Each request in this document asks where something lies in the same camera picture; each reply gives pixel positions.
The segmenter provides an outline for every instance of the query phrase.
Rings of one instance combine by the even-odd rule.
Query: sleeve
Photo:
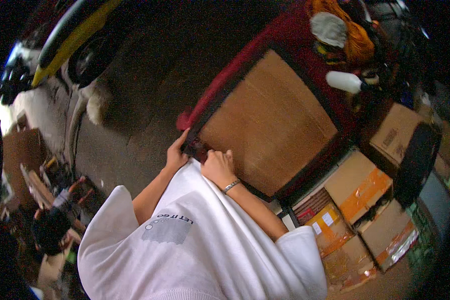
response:
[[[307,287],[311,299],[327,297],[327,279],[313,229],[301,226],[284,234],[276,246]]]
[[[115,187],[87,226],[78,248],[79,265],[95,259],[96,253],[105,259],[138,227],[130,192],[123,185]]]

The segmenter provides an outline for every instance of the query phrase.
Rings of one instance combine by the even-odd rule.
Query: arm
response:
[[[237,180],[234,174],[232,151],[225,154],[220,151],[210,150],[208,159],[201,167],[202,175],[223,190],[230,183]],[[282,220],[277,217],[262,201],[249,192],[241,183],[229,189],[227,195],[230,196],[270,237],[276,242],[279,237],[288,232]]]
[[[188,156],[180,152],[189,129],[185,130],[183,134],[168,148],[166,166],[162,169],[155,179],[133,199],[133,211],[137,217],[138,225],[144,224],[152,217],[158,201],[162,197],[168,183],[172,180],[175,173],[185,165],[188,161]]]

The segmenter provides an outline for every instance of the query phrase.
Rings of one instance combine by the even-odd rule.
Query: dark hair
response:
[[[47,255],[62,252],[60,241],[70,229],[67,215],[57,207],[41,211],[31,225],[31,232],[40,250]]]

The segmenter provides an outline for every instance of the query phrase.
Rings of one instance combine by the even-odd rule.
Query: concrete floor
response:
[[[132,197],[138,195],[165,166],[166,150],[180,135],[175,127],[180,112],[195,105],[213,78],[279,10],[270,4],[193,6],[152,22],[137,18],[101,75],[114,96],[106,125],[82,119],[77,175],[87,175],[104,196],[121,184]],[[52,77],[19,94],[12,106],[15,115],[26,112],[30,125],[40,129],[49,149],[60,156],[68,149],[66,130],[78,100],[77,89],[68,89]]]

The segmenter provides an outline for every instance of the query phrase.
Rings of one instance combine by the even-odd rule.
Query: yellow fabric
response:
[[[334,14],[342,19],[347,26],[345,51],[347,60],[352,64],[363,64],[373,57],[375,45],[369,39],[365,29],[353,22],[350,16],[340,8],[336,0],[310,0],[313,15],[320,12]]]

